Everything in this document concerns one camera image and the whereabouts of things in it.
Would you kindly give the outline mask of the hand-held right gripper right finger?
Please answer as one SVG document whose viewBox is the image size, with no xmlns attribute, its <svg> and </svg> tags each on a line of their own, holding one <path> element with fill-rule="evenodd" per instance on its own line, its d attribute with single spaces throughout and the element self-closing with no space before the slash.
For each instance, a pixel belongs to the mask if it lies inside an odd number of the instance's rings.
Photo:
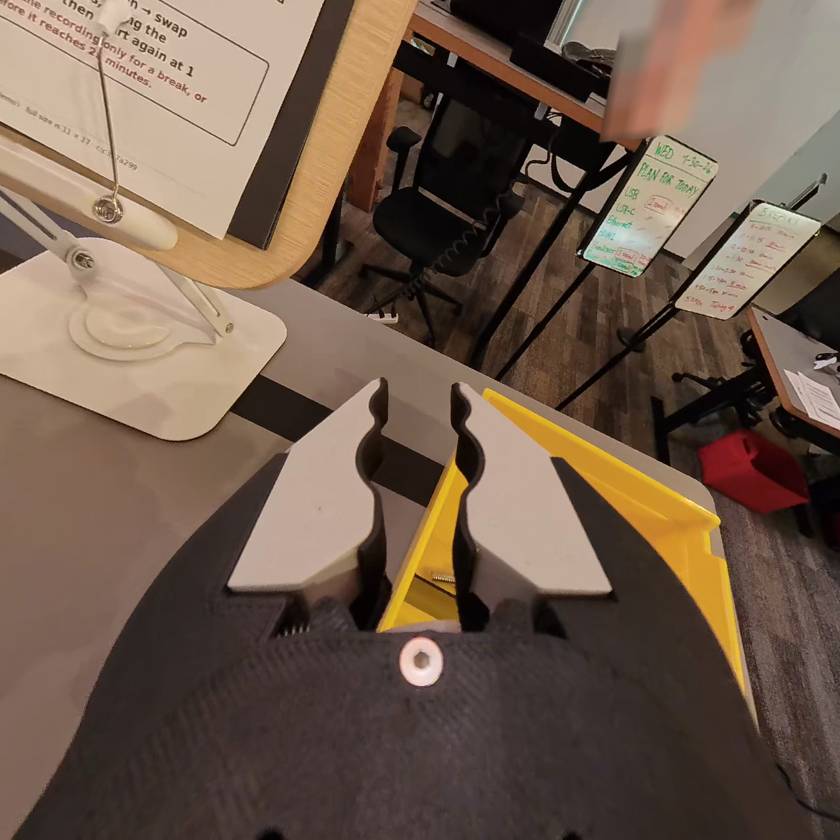
<svg viewBox="0 0 840 840">
<path fill-rule="evenodd" d="M 458 503 L 453 569 L 458 620 L 479 632 L 504 601 L 534 606 L 613 587 L 559 472 L 562 460 L 464 382 L 452 385 Z"/>
</svg>

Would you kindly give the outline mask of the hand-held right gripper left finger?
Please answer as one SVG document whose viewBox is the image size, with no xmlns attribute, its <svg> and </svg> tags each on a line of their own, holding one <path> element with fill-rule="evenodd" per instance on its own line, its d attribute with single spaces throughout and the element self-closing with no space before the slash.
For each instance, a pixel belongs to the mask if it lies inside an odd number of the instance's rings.
<svg viewBox="0 0 840 840">
<path fill-rule="evenodd" d="M 236 594 L 330 597 L 372 629 L 389 597 L 381 494 L 389 385 L 373 379 L 289 447 L 227 581 Z"/>
</svg>

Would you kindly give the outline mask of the yellow plastic bin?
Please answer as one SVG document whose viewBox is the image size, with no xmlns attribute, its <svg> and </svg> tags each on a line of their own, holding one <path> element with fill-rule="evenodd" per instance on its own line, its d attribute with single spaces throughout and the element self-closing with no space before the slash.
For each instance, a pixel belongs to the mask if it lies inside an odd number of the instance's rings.
<svg viewBox="0 0 840 840">
<path fill-rule="evenodd" d="M 756 718 L 728 564 L 712 545 L 717 515 L 502 394 L 487 388 L 483 397 L 552 456 L 567 460 L 656 549 L 709 623 Z M 427 574 L 453 574 L 452 542 L 466 487 L 451 453 L 395 576 L 378 632 L 457 618 L 455 597 Z"/>
</svg>

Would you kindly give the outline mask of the red plastic bin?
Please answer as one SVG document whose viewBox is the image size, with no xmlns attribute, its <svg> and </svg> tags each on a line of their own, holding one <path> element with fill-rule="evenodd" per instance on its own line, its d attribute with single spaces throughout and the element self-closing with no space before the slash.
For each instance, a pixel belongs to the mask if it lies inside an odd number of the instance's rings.
<svg viewBox="0 0 840 840">
<path fill-rule="evenodd" d="M 811 501 L 807 478 L 785 448 L 749 429 L 739 429 L 697 450 L 709 488 L 762 514 Z"/>
</svg>

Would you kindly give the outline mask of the grey desk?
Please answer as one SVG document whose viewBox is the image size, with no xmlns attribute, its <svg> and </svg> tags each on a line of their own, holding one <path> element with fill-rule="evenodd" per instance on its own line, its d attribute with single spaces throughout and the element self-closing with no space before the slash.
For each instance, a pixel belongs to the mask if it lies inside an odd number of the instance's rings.
<svg viewBox="0 0 840 840">
<path fill-rule="evenodd" d="M 839 403 L 838 379 L 822 372 L 815 372 L 812 368 L 815 356 L 829 352 L 829 348 L 761 308 L 751 308 L 748 319 L 763 362 L 770 373 L 780 408 L 784 410 L 787 417 L 795 419 L 798 425 L 805 425 L 808 429 L 818 431 L 822 436 L 828 436 L 831 444 L 838 446 L 839 429 L 813 421 L 807 416 L 802 402 L 784 373 L 784 371 L 801 372 L 815 382 L 828 386 Z"/>
</svg>

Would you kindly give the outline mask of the white paper sheets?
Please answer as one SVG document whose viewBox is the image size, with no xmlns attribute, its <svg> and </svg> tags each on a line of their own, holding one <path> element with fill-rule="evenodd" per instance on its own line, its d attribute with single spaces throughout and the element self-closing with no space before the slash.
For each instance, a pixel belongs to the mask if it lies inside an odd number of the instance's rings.
<svg viewBox="0 0 840 840">
<path fill-rule="evenodd" d="M 831 389 L 801 372 L 784 371 L 807 416 L 820 424 L 839 429 L 839 404 Z"/>
</svg>

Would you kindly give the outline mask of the black office chair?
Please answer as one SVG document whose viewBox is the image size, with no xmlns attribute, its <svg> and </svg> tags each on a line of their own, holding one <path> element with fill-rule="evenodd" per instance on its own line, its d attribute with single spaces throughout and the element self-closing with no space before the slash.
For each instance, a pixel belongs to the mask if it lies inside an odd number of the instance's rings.
<svg viewBox="0 0 840 840">
<path fill-rule="evenodd" d="M 435 286 L 432 274 L 462 277 L 486 258 L 508 223 L 522 210 L 515 185 L 529 146 L 509 128 L 451 97 L 438 104 L 423 139 L 394 129 L 386 146 L 396 154 L 392 190 L 372 217 L 379 238 L 409 260 L 408 270 L 362 264 L 359 277 L 384 277 L 400 287 L 366 313 L 401 299 L 416 301 L 427 327 L 423 342 L 437 342 L 430 297 L 458 316 L 463 304 Z"/>
</svg>

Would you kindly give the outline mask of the whiteboard on stand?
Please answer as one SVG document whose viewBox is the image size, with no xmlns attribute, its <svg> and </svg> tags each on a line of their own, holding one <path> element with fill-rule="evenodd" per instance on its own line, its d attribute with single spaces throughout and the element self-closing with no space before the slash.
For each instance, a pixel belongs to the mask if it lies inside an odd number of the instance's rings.
<svg viewBox="0 0 840 840">
<path fill-rule="evenodd" d="M 636 331 L 619 332 L 623 348 L 562 399 L 556 410 L 575 402 L 681 312 L 718 321 L 739 315 L 820 233 L 823 223 L 801 210 L 826 182 L 827 173 L 822 173 L 789 204 L 751 201 L 666 305 Z"/>
<path fill-rule="evenodd" d="M 562 182 L 557 164 L 553 157 L 549 158 L 554 183 L 559 190 L 568 193 L 568 197 L 500 304 L 479 331 L 468 360 L 470 368 L 480 370 L 490 341 L 585 194 L 619 176 L 576 251 L 577 258 L 585 263 L 583 270 L 502 366 L 498 378 L 519 361 L 594 268 L 612 270 L 625 277 L 642 276 L 719 172 L 719 163 L 709 155 L 668 135 L 643 141 L 635 151 L 625 151 L 613 163 L 608 164 L 606 157 L 606 152 L 599 153 L 595 160 L 602 164 L 601 167 L 585 171 L 574 187 Z"/>
</svg>

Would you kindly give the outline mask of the black backing sheet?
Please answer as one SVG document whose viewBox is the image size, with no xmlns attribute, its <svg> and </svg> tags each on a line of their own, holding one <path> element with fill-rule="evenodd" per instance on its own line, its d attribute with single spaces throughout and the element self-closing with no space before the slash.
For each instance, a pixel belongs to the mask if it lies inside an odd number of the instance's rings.
<svg viewBox="0 0 840 840">
<path fill-rule="evenodd" d="M 353 1 L 323 2 L 266 145 L 239 198 L 227 235 L 259 249 L 268 248 L 353 5 Z"/>
</svg>

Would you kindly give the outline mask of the black flat device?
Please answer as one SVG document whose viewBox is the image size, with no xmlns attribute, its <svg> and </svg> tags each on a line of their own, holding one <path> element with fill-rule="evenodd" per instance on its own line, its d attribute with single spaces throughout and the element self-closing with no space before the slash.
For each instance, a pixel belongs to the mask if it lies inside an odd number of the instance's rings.
<svg viewBox="0 0 840 840">
<path fill-rule="evenodd" d="M 609 76 L 563 57 L 528 34 L 518 33 L 514 38 L 510 62 L 579 102 L 592 95 L 606 100 L 608 95 Z"/>
</svg>

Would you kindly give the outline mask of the wooden desk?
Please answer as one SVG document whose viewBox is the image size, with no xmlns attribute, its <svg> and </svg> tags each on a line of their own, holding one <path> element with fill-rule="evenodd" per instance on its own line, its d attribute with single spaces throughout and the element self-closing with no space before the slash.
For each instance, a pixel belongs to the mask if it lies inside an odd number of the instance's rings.
<svg viewBox="0 0 840 840">
<path fill-rule="evenodd" d="M 495 101 L 490 94 L 469 83 L 460 65 L 447 66 L 445 62 L 413 47 L 411 38 L 414 36 L 441 48 L 536 104 L 557 111 L 565 121 L 593 132 L 596 142 L 601 140 L 602 109 L 596 108 L 593 102 L 572 98 L 513 64 L 510 60 L 511 47 L 451 14 L 448 7 L 435 2 L 417 2 L 392 67 L 470 106 L 482 116 L 505 125 L 523 139 L 539 145 L 549 142 L 553 129 L 550 121 L 526 116 L 522 108 Z"/>
</svg>

